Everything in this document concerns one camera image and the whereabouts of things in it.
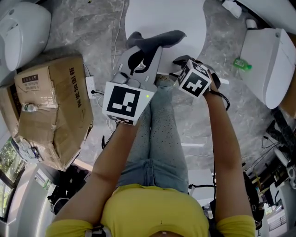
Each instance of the white table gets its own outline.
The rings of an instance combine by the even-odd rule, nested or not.
[[[189,184],[194,185],[213,185],[213,177],[210,169],[193,169],[188,170]],[[200,206],[206,206],[212,200],[214,200],[214,188],[213,187],[199,187],[194,189],[192,197],[197,200]]]
[[[204,0],[130,0],[125,17],[126,37],[135,31],[143,38],[183,31],[187,37],[163,49],[158,68],[158,73],[164,75],[179,72],[181,68],[173,60],[183,55],[197,58],[203,49],[207,32],[203,5]]]

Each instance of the person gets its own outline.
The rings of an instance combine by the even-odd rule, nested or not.
[[[211,88],[217,90],[214,83]],[[205,93],[204,98],[216,169],[216,229],[225,237],[255,236],[233,127],[221,97]],[[92,236],[99,225],[113,237],[209,236],[202,207],[188,195],[171,100],[171,84],[160,81],[140,122],[119,124],[86,185],[60,210],[47,237]]]

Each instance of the light blue jeans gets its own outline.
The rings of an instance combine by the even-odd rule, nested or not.
[[[172,87],[158,86],[117,186],[140,184],[188,192],[188,169],[171,104]]]

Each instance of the white appliance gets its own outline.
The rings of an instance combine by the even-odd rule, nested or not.
[[[44,50],[50,23],[49,11],[30,2],[16,4],[0,20],[0,85]]]
[[[39,0],[0,0],[0,20],[6,15],[9,9],[23,1],[37,3]]]
[[[270,109],[283,100],[295,70],[296,49],[283,29],[249,30],[240,55],[252,65],[244,83]]]
[[[237,0],[271,27],[296,34],[296,9],[289,0]]]

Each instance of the green object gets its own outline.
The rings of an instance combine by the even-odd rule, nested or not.
[[[243,59],[240,59],[240,58],[236,58],[235,61],[233,62],[233,65],[236,67],[236,68],[239,68],[239,69],[242,69],[244,71],[248,71],[252,68],[251,65],[249,65],[247,63],[247,61],[243,60]]]
[[[46,181],[46,183],[43,185],[43,188],[46,189],[46,186],[48,185],[49,180]]]

